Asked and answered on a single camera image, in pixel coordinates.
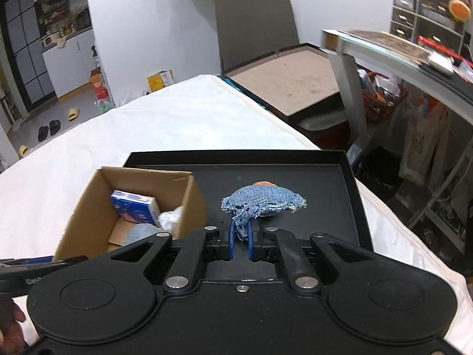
desk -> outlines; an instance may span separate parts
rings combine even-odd
[[[329,49],[329,60],[335,77],[337,78],[341,99],[347,112],[347,118],[354,140],[353,145],[348,151],[351,162],[354,162],[356,157],[367,148],[371,138],[370,130],[368,130],[366,123],[363,96],[359,84],[355,58],[393,73],[404,81],[417,86],[425,93],[432,95],[441,103],[448,106],[448,108],[458,113],[470,124],[473,124],[473,104],[463,96],[452,91],[446,85],[423,72],[414,62],[386,48],[358,39],[349,34],[338,32],[337,30],[324,30],[323,35],[325,38],[324,43],[332,45],[332,49]],[[432,198],[427,202],[426,206],[416,213],[407,223],[407,227],[412,229],[424,215],[429,217],[451,242],[455,244],[460,252],[463,253],[464,243],[439,217],[436,217],[431,207],[455,177],[472,145],[473,138],[468,143],[465,151],[444,183],[432,194]]]

white bedsheet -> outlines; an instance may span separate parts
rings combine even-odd
[[[0,257],[52,255],[69,216],[101,166],[133,151],[317,149],[220,79],[202,75],[139,98],[55,138],[0,175]],[[358,183],[376,252],[446,279],[458,311],[446,340],[473,354],[473,303],[449,270],[365,186]],[[25,297],[17,298],[25,310]],[[28,342],[35,333],[23,325]]]

yellow box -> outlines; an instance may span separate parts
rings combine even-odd
[[[148,77],[148,84],[150,84],[151,92],[159,91],[160,89],[174,84],[172,70],[162,70]]]

gray floor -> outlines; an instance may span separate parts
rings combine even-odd
[[[41,113],[34,119],[22,124],[13,132],[10,141],[13,147],[18,151],[22,144],[29,148],[34,148],[38,144],[38,129],[43,125],[49,126],[51,120],[60,120],[60,133],[77,124],[86,122],[100,115],[100,110],[96,107],[97,100],[95,92],[90,89],[65,103],[56,103],[52,108]],[[80,108],[79,117],[73,121],[68,121],[69,109]]]

plastic basket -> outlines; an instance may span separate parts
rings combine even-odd
[[[385,75],[382,75],[381,73],[375,73],[375,72],[368,73],[368,77],[370,78],[371,81],[374,81],[376,75],[387,78]],[[399,86],[399,89],[401,90],[401,97],[398,100],[398,102],[394,104],[393,106],[389,106],[388,104],[383,103],[382,101],[375,99],[373,97],[370,97],[365,92],[363,92],[363,101],[365,102],[365,115],[366,115],[367,122],[369,122],[370,124],[380,124],[394,113],[397,106],[407,96],[407,89],[404,88],[402,85],[398,84],[398,86]]]

